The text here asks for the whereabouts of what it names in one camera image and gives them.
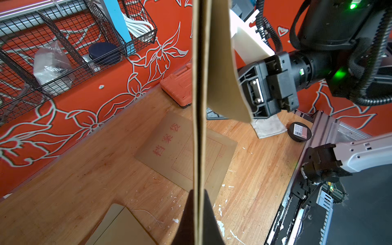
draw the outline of black round container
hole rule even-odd
[[[120,61],[120,52],[113,50],[117,49],[117,46],[108,42],[96,42],[89,46],[89,55],[92,60],[99,58],[95,63],[100,65],[114,65]]]
[[[287,130],[289,136],[297,142],[305,142],[312,137],[312,131],[308,126],[300,122],[293,122]]]

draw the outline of red chinese text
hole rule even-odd
[[[180,127],[181,127],[180,125],[178,125],[178,124],[176,124],[176,123],[173,123],[173,124],[170,126],[170,130],[171,130],[171,131],[176,131],[176,132],[178,132],[178,129],[179,129]]]
[[[166,142],[166,143],[170,143],[170,141],[173,139],[173,136],[166,134],[163,138],[162,141]]]
[[[157,145],[156,147],[155,147],[155,149],[152,151],[155,155],[157,155],[157,156],[161,156],[162,155],[162,153],[165,151],[165,148],[163,148],[162,146],[160,146],[160,145]]]

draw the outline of floral mural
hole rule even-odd
[[[9,194],[191,59],[189,0],[144,4],[158,27],[154,44],[0,128],[0,196]],[[168,18],[163,9],[178,14]],[[83,37],[91,27],[84,29],[85,35],[66,37],[76,40],[74,45],[89,45]],[[33,62],[29,56],[25,60]],[[86,97],[96,92],[99,96]]]
[[[154,44],[0,127],[0,196],[12,193],[18,185],[191,59],[192,2],[141,2],[158,27]],[[288,52],[293,47],[287,30],[301,3],[265,2],[265,16],[278,31]],[[84,38],[91,28],[94,26],[85,27],[86,35],[67,38],[74,40],[73,44],[89,45]],[[299,109],[305,113],[322,110],[371,135],[392,130],[386,123],[391,120],[388,111],[392,105],[359,107],[347,99],[332,97],[325,81],[298,95]]]

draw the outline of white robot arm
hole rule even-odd
[[[347,143],[337,143],[335,157],[341,168],[354,173],[392,163],[392,133]]]

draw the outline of wooden tabletop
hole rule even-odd
[[[188,193],[134,158],[168,111],[192,118],[191,107],[181,109],[157,86],[1,202],[0,244],[84,244],[112,203],[163,221],[132,211],[157,244],[170,244]],[[293,113],[278,116],[311,126]],[[207,127],[238,142],[213,208],[224,241],[241,244],[234,234],[263,244],[304,144],[287,133],[258,139],[234,120]]]

